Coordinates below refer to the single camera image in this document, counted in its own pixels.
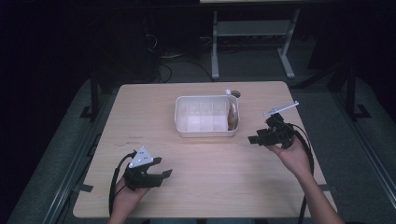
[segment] gray carpet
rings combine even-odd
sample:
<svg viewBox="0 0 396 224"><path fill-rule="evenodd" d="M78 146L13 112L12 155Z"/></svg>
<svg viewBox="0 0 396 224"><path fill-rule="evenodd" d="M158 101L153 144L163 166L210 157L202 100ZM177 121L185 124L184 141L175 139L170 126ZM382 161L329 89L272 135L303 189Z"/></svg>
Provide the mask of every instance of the gray carpet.
<svg viewBox="0 0 396 224"><path fill-rule="evenodd" d="M220 79L218 81L285 81L289 85L298 84L317 71L306 69L314 47L312 41L294 41L290 45L289 59L296 78L286 78L281 62L277 57L276 45L270 44L260 50L245 49L236 53L222 53L219 56ZM165 63L172 69L169 82L209 82L210 54L187 55ZM163 79L170 76L170 70L160 67ZM359 125L375 148L389 175L396 180L396 164L393 161L396 150L396 127L389 115L375 99L371 88L358 79L357 104L365 105L371 114L370 119L359 119L350 123L345 110L340 106L344 92L331 93L325 85L325 77L304 90L291 90L294 100L300 102L299 113L310 136L323 174L332 189L332 196L339 214L345 221L365 223L396 223L395 207L375 173L375 169L365 153L353 126ZM51 203L60 193L63 177L74 164L78 150L92 154L94 139L103 130L112 103L117 96L100 93L101 114L95 122L79 117L83 108L90 105L90 84L87 81L70 105L64 121L35 171L28 187L21 196L8 223L41 223L46 218ZM82 183L86 164L90 156L85 156L75 168L78 174L74 179ZM103 219L80 219L73 216L73 206L78 196L78 184L71 191L62 211L56 213L57 223L106 223ZM297 223L297 218L270 218L270 224ZM141 223L130 219L128 223ZM312 223L307 218L304 223Z"/></svg>

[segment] object inside bin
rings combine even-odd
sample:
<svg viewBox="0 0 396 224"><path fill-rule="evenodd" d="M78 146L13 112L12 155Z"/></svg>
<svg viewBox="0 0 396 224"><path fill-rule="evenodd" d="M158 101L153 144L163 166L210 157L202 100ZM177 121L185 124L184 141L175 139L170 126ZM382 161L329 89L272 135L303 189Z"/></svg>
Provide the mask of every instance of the object inside bin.
<svg viewBox="0 0 396 224"><path fill-rule="evenodd" d="M228 131L233 131L238 126L238 112L236 111L236 106L233 101L232 91L226 90L225 92L227 94L228 99L230 100L230 110L228 112L228 117L227 117Z"/></svg>

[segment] wooden table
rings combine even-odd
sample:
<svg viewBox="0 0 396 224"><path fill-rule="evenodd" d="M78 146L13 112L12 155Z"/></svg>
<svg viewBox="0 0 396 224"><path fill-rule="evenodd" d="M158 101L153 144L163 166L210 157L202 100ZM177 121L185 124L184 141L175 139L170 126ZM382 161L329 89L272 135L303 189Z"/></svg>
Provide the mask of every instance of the wooden table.
<svg viewBox="0 0 396 224"><path fill-rule="evenodd" d="M234 137L183 138L177 134L178 96L223 95L226 89L241 92ZM262 112L292 103L283 82L122 86L84 182L93 189L80 192L74 215L108 217L114 169L123 156L145 146L153 157L163 157L162 163L148 169L149 174L174 171L160 188L148 193L133 217L299 216L304 194L296 178L274 153L248 141L248 136L267 128ZM296 108L281 115L285 122L304 127ZM326 184L317 162L315 178ZM330 192L325 194L334 205Z"/></svg>

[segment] dark background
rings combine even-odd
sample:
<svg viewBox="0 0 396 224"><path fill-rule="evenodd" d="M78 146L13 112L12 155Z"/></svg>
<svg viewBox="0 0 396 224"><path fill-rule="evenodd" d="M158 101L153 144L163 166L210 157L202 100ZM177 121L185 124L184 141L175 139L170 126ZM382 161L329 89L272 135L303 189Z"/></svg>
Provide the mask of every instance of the dark background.
<svg viewBox="0 0 396 224"><path fill-rule="evenodd" d="M94 68L101 67L100 84L110 90L126 82L148 83L155 73L155 57L131 53L146 47L147 27L135 22L144 15L98 17L76 11L75 6L85 2L0 2L1 223L6 222L67 107ZM358 76L372 86L395 119L395 6L391 1L345 2L305 8L295 36L313 36L318 41L313 68L326 68L352 52ZM206 15L203 11L157 13L150 28L164 49L181 47L199 35L210 36L212 18ZM133 42L125 42L131 36ZM127 54L124 49L133 50Z"/></svg>

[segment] black cable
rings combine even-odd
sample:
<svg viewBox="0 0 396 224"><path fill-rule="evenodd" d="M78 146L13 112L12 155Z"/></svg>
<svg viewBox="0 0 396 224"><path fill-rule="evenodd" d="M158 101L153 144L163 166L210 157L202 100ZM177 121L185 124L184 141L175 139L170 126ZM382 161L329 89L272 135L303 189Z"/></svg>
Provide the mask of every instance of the black cable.
<svg viewBox="0 0 396 224"><path fill-rule="evenodd" d="M115 191L116 191L116 182L117 182L117 178L119 177L120 168L121 168L122 164L125 162L125 160L127 158L129 158L129 157L133 158L134 154L135 154L135 152L124 156L122 158L122 160L120 161L119 165L117 166L117 168L114 170L114 175L113 175L113 178L111 180L111 185L110 185L110 192L109 192L109 195L108 195L108 212L109 212L110 215L113 213L114 199L115 199L117 193L120 192L120 191L118 191L117 193L115 193Z"/></svg>
<svg viewBox="0 0 396 224"><path fill-rule="evenodd" d="M201 67L201 68L204 70L204 72L206 73L206 75L210 78L210 80L211 80L212 82L214 81L213 78L212 78L212 76L210 76L210 74L206 71L206 69L205 69L202 65L200 65L199 63L196 63L196 62L194 62L194 61L183 60L183 61L167 62L167 63L193 63L193 64L195 64L195 65Z"/></svg>
<svg viewBox="0 0 396 224"><path fill-rule="evenodd" d="M172 71L172 69L169 66L167 66L167 65L165 65L163 63L160 63L160 66L163 66L163 67L167 68L169 70L169 72L170 72L169 78L167 78L166 80L163 80L161 72L159 71L158 82L166 83L166 82L168 82L171 79L171 77L173 75L173 71Z"/></svg>

